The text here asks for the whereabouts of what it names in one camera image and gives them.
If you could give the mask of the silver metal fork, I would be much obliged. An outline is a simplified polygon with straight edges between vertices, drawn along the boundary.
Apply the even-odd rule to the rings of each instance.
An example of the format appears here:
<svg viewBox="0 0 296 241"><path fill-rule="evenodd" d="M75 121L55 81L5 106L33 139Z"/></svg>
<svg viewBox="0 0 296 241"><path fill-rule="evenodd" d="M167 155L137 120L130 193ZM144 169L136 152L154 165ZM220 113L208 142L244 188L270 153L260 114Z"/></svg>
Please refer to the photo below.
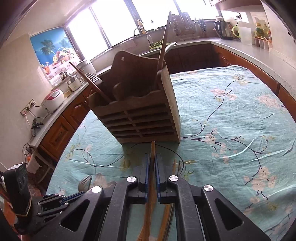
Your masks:
<svg viewBox="0 0 296 241"><path fill-rule="evenodd" d="M87 192L90 188L90 184L92 181L92 175L86 175L79 183L78 183L78 191L79 192Z"/></svg>

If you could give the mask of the tropical fruit window poster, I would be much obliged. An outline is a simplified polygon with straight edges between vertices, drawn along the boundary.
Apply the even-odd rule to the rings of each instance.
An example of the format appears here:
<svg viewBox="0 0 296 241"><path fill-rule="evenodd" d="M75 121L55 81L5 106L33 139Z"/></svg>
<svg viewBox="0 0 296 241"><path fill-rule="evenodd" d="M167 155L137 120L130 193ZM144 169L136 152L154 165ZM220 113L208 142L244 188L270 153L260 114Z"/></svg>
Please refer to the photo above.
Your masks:
<svg viewBox="0 0 296 241"><path fill-rule="evenodd" d="M51 85L61 82L60 73L72 74L80 58L68 39L64 28L59 27L30 37L35 54Z"/></svg>

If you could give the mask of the stainless electric kettle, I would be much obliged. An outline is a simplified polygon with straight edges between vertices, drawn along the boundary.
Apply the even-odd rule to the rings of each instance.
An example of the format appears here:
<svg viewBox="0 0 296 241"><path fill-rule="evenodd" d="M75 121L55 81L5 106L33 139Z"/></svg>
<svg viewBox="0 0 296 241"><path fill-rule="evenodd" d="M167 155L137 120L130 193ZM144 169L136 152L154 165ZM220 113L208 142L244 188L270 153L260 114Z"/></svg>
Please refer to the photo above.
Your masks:
<svg viewBox="0 0 296 241"><path fill-rule="evenodd" d="M224 18L221 16L216 17L214 22L215 30L218 36L223 40L232 40L231 29L227 22L224 21Z"/></svg>

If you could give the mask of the large white rice cooker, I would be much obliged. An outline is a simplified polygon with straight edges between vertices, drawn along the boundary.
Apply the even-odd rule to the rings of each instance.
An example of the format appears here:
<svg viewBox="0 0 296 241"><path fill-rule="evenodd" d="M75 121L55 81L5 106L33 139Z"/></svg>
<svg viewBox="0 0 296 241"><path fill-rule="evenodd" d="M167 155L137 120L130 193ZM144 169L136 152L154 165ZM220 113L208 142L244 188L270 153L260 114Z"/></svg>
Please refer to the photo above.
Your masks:
<svg viewBox="0 0 296 241"><path fill-rule="evenodd" d="M92 64L91 61L89 60L81 60L77 66L76 66L78 69L80 69L84 74L86 73L90 73L90 74L93 74L95 75L96 74L96 70Z"/></svg>

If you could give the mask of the wooden dish rack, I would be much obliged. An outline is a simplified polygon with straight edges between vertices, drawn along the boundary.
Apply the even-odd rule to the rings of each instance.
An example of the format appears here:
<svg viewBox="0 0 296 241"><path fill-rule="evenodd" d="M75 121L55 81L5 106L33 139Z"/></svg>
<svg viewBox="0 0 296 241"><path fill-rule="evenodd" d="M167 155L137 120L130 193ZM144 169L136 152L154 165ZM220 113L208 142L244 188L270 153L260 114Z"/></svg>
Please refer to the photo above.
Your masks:
<svg viewBox="0 0 296 241"><path fill-rule="evenodd" d="M194 22L191 20L188 13L180 15L172 14L171 25L175 35L183 41L199 38L199 34Z"/></svg>

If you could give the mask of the wooden utensil holder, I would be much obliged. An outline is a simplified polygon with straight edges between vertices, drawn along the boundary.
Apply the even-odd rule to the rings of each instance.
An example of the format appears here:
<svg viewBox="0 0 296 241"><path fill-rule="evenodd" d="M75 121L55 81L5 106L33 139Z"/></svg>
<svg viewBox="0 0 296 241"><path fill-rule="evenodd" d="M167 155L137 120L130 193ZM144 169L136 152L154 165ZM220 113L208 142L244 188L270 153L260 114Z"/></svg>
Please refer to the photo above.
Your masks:
<svg viewBox="0 0 296 241"><path fill-rule="evenodd" d="M121 144L179 142L180 114L166 63L120 51L88 104Z"/></svg>

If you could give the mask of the small white electric pot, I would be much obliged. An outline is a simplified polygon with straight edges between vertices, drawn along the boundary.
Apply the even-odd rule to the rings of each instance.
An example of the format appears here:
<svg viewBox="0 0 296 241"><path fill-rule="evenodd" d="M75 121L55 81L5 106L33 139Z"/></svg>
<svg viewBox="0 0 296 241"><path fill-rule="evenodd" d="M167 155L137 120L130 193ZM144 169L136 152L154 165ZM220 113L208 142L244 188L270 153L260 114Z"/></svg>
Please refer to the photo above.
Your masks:
<svg viewBox="0 0 296 241"><path fill-rule="evenodd" d="M74 76L70 76L70 78L66 81L66 83L68 84L68 88L72 92L74 92L81 87L81 85L84 83L84 79L82 77L74 75Z"/></svg>

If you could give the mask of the teal floral tablecloth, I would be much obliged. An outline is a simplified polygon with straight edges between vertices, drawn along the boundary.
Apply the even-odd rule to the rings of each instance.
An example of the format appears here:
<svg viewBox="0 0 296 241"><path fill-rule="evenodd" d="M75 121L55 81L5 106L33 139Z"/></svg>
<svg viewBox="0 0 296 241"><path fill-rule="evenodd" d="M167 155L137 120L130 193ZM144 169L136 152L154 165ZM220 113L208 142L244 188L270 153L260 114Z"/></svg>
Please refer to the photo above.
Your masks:
<svg viewBox="0 0 296 241"><path fill-rule="evenodd" d="M210 184L281 240L295 221L295 121L276 95L240 66L171 75L181 120L179 143L157 143L163 163L190 184ZM71 195L101 173L121 181L149 144L121 145L90 111L64 150L47 193Z"/></svg>

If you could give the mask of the chrome sink faucet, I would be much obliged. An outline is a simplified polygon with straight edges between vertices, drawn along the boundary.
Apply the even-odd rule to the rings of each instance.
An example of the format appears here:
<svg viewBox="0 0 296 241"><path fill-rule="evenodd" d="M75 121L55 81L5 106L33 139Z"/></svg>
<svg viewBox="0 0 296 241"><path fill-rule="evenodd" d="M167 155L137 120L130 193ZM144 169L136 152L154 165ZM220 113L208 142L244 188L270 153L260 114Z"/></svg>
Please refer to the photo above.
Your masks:
<svg viewBox="0 0 296 241"><path fill-rule="evenodd" d="M144 27L137 27L134 31L133 31L133 37L135 38L135 32L136 30L138 30L143 36L146 37L149 46L151 46L154 42L153 39L151 37L151 35L149 34L149 32L144 28Z"/></svg>

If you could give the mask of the green vegetables in basket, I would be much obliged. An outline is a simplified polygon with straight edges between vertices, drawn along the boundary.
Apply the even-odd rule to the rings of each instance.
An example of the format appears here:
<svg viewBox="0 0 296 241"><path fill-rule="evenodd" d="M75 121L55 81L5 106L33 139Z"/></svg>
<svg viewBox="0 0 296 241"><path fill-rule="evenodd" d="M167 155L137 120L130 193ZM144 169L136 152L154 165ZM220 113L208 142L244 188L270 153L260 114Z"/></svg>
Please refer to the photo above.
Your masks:
<svg viewBox="0 0 296 241"><path fill-rule="evenodd" d="M157 41L155 43L152 43L150 45L150 50L161 48L162 47L162 43L163 43L163 40L162 39L160 39L159 41Z"/></svg>

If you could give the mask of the yellow oil bottle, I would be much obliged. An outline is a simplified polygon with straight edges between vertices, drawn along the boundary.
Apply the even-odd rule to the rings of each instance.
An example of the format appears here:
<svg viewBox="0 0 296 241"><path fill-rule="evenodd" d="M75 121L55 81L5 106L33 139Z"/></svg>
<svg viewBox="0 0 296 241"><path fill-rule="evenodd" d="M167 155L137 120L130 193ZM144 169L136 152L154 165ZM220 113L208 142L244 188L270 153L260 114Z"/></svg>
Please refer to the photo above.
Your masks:
<svg viewBox="0 0 296 241"><path fill-rule="evenodd" d="M258 38L265 38L265 33L262 27L262 23L259 20L256 20L256 23L255 23L255 36Z"/></svg>

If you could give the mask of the white pink rice cooker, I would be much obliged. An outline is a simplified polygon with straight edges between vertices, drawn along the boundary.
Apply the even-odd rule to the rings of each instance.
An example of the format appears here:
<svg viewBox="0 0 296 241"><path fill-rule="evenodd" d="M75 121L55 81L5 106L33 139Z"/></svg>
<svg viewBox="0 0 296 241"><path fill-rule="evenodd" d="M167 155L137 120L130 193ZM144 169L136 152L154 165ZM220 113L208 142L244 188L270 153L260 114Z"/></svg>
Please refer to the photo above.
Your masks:
<svg viewBox="0 0 296 241"><path fill-rule="evenodd" d="M60 89L51 91L42 101L41 106L49 113L54 113L64 102L65 97Z"/></svg>

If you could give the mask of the translucent plastic jug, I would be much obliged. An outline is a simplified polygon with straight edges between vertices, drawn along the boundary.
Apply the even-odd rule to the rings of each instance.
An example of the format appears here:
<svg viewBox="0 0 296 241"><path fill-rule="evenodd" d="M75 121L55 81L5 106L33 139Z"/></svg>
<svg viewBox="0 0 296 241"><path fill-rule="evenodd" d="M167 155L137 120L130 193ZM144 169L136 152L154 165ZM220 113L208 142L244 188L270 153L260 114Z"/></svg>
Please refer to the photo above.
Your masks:
<svg viewBox="0 0 296 241"><path fill-rule="evenodd" d="M242 44L252 45L252 30L248 27L234 26L232 33L235 37L241 40Z"/></svg>

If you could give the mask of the brown wooden chopstick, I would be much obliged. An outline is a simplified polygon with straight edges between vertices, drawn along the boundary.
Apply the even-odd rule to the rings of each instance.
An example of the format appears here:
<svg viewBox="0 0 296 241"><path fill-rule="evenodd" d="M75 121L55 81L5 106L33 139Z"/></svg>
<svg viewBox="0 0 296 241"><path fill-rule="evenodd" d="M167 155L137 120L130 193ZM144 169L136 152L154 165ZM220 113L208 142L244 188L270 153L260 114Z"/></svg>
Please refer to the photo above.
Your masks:
<svg viewBox="0 0 296 241"><path fill-rule="evenodd" d="M151 231L152 212L154 208L154 200L156 199L156 191L154 190L154 164L156 157L156 142L151 142L151 153L149 157L149 175L148 175L148 190L147 202L145 204L144 224L137 240L149 240Z"/></svg>

